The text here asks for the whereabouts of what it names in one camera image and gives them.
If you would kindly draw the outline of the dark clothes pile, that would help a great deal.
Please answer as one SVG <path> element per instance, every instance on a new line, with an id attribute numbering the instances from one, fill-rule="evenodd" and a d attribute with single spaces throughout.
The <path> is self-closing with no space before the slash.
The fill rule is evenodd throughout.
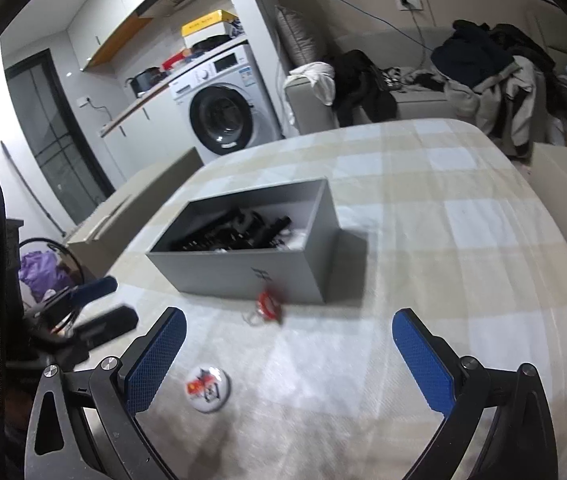
<path id="1" fill-rule="evenodd" d="M 506 156 L 528 159 L 536 143 L 549 140 L 561 104 L 556 63 L 518 27 L 454 21 L 431 62 L 455 115 Z"/>

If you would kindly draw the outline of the grey sofa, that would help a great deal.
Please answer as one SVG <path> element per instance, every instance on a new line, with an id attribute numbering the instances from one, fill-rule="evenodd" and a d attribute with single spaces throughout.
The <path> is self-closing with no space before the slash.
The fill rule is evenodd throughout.
<path id="1" fill-rule="evenodd" d="M 567 67 L 567 21 L 551 18 L 544 22 L 538 16 L 531 15 L 523 26 L 523 32 L 556 63 L 556 73 L 563 75 Z M 378 67 L 397 68 L 403 73 L 410 72 L 418 65 L 427 68 L 430 64 L 430 55 L 392 30 L 345 35 L 330 40 L 328 46 L 334 54 L 360 50 Z M 567 85 L 561 91 L 567 100 Z M 397 101 L 399 119 L 455 116 L 441 91 L 403 84 L 393 92 L 393 96 Z M 290 114 L 294 117 L 294 125 L 300 133 L 315 133 L 338 127 L 333 109 L 317 98 L 312 84 L 306 78 L 286 84 L 285 97 L 290 106 Z"/>

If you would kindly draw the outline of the beige cardboard box left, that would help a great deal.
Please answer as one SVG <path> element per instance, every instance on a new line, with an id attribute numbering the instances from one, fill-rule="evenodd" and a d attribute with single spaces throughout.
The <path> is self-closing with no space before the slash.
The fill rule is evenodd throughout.
<path id="1" fill-rule="evenodd" d="M 101 203 L 67 239 L 92 278 L 102 278 L 163 204 L 201 167 L 194 148 L 142 169 Z"/>

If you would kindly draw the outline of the black claw hair clip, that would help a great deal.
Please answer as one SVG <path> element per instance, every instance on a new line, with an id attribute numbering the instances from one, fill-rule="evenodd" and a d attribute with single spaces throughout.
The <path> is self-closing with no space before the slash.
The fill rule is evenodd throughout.
<path id="1" fill-rule="evenodd" d="M 279 245 L 282 232 L 291 226 L 288 216 L 268 221 L 255 210 L 230 208 L 199 226 L 198 229 L 172 240 L 172 252 L 231 252 L 232 250 L 270 249 Z"/>

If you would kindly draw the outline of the black garment on sofa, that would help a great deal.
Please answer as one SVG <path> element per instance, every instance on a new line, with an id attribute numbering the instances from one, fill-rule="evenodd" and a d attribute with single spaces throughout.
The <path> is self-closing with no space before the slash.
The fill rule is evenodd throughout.
<path id="1" fill-rule="evenodd" d="M 395 119 L 398 105 L 383 73 L 361 50 L 333 59 L 335 93 L 332 110 L 340 127 L 354 125 L 354 110 L 361 107 L 371 122 Z"/>

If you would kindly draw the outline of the round pin badge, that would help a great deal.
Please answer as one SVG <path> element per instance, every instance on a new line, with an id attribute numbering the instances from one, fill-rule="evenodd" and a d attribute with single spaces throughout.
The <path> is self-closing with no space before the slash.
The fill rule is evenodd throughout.
<path id="1" fill-rule="evenodd" d="M 198 412 L 219 411 L 230 396 L 230 378 L 221 368 L 204 364 L 193 368 L 186 376 L 186 399 Z"/>

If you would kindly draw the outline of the red white small trinket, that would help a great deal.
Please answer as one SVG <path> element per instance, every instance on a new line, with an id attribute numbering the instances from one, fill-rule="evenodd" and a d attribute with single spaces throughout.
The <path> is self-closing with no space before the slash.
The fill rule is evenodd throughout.
<path id="1" fill-rule="evenodd" d="M 259 294 L 254 308 L 244 315 L 244 322 L 250 326 L 282 322 L 282 304 L 274 290 L 267 288 Z"/>

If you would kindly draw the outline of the wall power socket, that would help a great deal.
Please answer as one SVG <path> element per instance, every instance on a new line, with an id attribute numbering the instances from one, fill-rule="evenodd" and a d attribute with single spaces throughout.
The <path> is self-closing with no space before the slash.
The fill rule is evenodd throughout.
<path id="1" fill-rule="evenodd" d="M 396 0 L 396 6 L 400 11 L 421 12 L 423 10 L 421 0 Z"/>

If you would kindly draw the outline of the grey open cardboard box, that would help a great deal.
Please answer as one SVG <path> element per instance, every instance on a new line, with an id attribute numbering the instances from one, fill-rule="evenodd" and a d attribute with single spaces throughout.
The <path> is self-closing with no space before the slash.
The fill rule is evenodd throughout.
<path id="1" fill-rule="evenodd" d="M 339 233 L 329 182 L 297 181 L 187 203 L 147 257 L 184 294 L 322 304 Z"/>

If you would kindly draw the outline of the white washing machine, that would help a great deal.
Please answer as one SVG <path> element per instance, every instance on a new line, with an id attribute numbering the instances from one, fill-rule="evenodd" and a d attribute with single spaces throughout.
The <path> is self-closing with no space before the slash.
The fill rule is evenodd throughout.
<path id="1" fill-rule="evenodd" d="M 170 92 L 206 164 L 282 140 L 270 96 L 246 42 L 176 77 Z"/>

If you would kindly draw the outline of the purple plastic bag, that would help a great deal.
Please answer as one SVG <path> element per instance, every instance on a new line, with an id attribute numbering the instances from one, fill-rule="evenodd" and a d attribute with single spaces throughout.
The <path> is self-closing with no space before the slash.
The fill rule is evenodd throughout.
<path id="1" fill-rule="evenodd" d="M 69 273 L 63 269 L 57 255 L 51 250 L 28 252 L 20 259 L 19 280 L 28 286 L 33 299 L 42 302 L 46 292 L 60 292 L 74 285 Z"/>

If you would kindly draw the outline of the grey striped pillow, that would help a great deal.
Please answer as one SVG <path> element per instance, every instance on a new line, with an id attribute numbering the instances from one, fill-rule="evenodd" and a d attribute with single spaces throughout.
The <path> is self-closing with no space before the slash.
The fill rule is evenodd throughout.
<path id="1" fill-rule="evenodd" d="M 321 62 L 327 55 L 326 41 L 313 22 L 300 12 L 276 6 L 279 39 L 294 67 Z"/>

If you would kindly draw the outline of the yellow box on washer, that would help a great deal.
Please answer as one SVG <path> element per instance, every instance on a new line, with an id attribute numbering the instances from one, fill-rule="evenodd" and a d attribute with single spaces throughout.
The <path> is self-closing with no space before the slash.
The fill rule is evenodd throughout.
<path id="1" fill-rule="evenodd" d="M 216 36 L 233 36 L 238 18 L 225 10 L 215 10 L 182 26 L 182 37 L 187 48 Z"/>

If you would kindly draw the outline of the black cooking pot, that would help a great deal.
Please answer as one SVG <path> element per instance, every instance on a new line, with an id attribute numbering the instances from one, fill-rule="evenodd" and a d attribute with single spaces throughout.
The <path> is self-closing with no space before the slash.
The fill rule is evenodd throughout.
<path id="1" fill-rule="evenodd" d="M 140 98 L 166 76 L 168 74 L 163 72 L 160 67 L 154 66 L 146 68 L 133 77 L 128 77 L 124 84 L 133 91 L 136 98 Z"/>

